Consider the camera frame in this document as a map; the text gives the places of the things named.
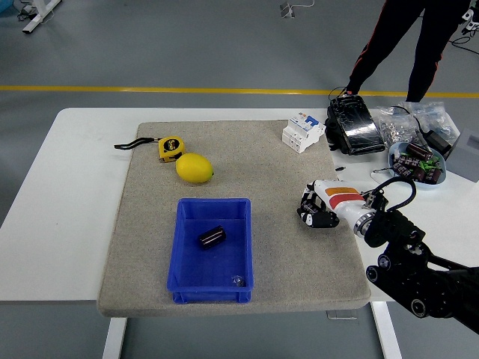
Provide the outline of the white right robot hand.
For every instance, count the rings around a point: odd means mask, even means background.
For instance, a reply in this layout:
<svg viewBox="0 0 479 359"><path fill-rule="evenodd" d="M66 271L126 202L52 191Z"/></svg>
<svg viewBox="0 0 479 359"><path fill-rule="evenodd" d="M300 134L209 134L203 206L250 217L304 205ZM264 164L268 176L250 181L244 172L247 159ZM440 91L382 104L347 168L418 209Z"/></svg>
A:
<svg viewBox="0 0 479 359"><path fill-rule="evenodd" d="M312 228L333 228L344 220L358 236L365 233L374 216L348 182L319 179L306 185L297 213Z"/></svg>

